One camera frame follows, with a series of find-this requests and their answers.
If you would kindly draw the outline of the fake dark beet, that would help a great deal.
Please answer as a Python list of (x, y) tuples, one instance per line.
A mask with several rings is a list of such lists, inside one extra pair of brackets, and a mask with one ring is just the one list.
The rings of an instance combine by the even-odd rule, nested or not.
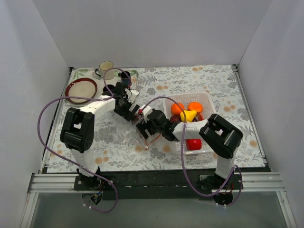
[(180, 118), (179, 115), (173, 115), (173, 116), (171, 116), (170, 121), (172, 123), (180, 123), (181, 122), (181, 118)]

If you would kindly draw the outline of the fake whole orange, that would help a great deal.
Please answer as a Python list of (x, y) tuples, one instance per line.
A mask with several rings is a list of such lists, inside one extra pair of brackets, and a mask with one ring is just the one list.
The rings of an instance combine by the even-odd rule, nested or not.
[(182, 103), (173, 103), (171, 105), (171, 113), (172, 115), (180, 115), (181, 112), (185, 110), (184, 105)]

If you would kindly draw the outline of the fake yellow lemon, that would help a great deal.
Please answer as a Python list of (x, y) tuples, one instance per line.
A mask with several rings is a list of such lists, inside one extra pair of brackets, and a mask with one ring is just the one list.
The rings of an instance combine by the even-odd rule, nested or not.
[(192, 122), (193, 119), (196, 117), (197, 111), (191, 110), (187, 111), (184, 110), (183, 112), (180, 112), (180, 119), (182, 122)]

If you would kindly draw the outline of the fake orange half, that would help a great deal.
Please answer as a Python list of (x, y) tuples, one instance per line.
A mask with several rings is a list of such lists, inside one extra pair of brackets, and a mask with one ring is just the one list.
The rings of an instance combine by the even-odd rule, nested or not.
[(196, 111), (199, 113), (202, 113), (204, 110), (204, 107), (199, 102), (191, 102), (188, 104), (188, 111)]

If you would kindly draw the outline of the fake red apple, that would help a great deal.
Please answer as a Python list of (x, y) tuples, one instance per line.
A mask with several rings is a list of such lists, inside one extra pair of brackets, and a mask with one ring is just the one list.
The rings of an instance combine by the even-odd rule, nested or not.
[(196, 151), (202, 148), (201, 139), (187, 139), (186, 145), (189, 151)]

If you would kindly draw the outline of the fake watermelon slice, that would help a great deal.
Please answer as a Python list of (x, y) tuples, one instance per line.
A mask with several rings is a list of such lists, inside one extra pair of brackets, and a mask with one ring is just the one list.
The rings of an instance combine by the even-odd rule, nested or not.
[(197, 112), (197, 115), (198, 115), (198, 121), (202, 121), (202, 120), (204, 120), (204, 116), (203, 116), (203, 114), (202, 114), (202, 113)]

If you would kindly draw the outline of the white plastic basket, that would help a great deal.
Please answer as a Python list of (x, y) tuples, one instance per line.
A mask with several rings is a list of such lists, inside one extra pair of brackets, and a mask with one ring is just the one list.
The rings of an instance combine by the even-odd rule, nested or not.
[(183, 154), (184, 155), (195, 155), (195, 154), (207, 154), (213, 153), (213, 150), (210, 146), (203, 140), (199, 135), (200, 129), (206, 125), (207, 120), (211, 117), (212, 114), (216, 113), (212, 99), (207, 92), (188, 92), (180, 94), (168, 95), (169, 99), (163, 100), (163, 109), (164, 114), (167, 118), (172, 116), (171, 105), (173, 102), (181, 103), (185, 108), (188, 107), (191, 102), (198, 102), (203, 106), (203, 120), (198, 120), (197, 122), (188, 122), (186, 124), (179, 123), (177, 129), (174, 131), (175, 136), (178, 139), (182, 137), (183, 127), (186, 126), (184, 140), (188, 139), (200, 139), (201, 140), (201, 149), (199, 150), (189, 150), (187, 147), (187, 142), (183, 143)]

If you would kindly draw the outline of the clear zip top bag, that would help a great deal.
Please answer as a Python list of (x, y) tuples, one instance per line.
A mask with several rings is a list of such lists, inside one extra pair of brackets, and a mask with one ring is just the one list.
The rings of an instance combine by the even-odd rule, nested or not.
[(123, 119), (121, 116), (113, 112), (110, 114), (111, 123), (114, 124), (113, 130), (113, 139), (114, 143), (124, 146), (131, 146), (131, 145), (140, 145), (145, 150), (148, 150), (149, 147), (161, 137), (161, 134), (156, 134), (153, 139), (145, 140), (143, 136), (139, 133), (136, 128), (136, 125), (143, 120), (142, 118), (135, 122), (133, 119), (128, 122)]

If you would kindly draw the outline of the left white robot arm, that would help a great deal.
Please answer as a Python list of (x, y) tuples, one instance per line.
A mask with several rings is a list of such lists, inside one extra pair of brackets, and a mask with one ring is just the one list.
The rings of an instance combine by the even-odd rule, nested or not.
[(73, 154), (79, 174), (86, 176), (85, 185), (96, 190), (100, 187), (101, 178), (96, 175), (98, 165), (91, 151), (94, 140), (95, 120), (107, 112), (116, 114), (131, 121), (139, 105), (134, 104), (139, 92), (121, 82), (117, 82), (112, 91), (104, 92), (96, 100), (81, 108), (69, 108), (60, 133), (60, 141)]

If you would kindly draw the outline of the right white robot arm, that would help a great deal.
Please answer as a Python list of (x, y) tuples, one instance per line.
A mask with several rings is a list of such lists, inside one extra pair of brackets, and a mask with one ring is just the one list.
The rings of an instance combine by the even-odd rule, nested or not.
[(136, 128), (144, 139), (156, 133), (167, 141), (182, 142), (189, 139), (201, 139), (217, 154), (215, 184), (225, 189), (232, 183), (229, 174), (235, 160), (235, 154), (243, 139), (243, 133), (219, 114), (212, 114), (207, 120), (184, 123), (171, 122), (161, 110), (148, 108), (139, 110), (143, 118)]

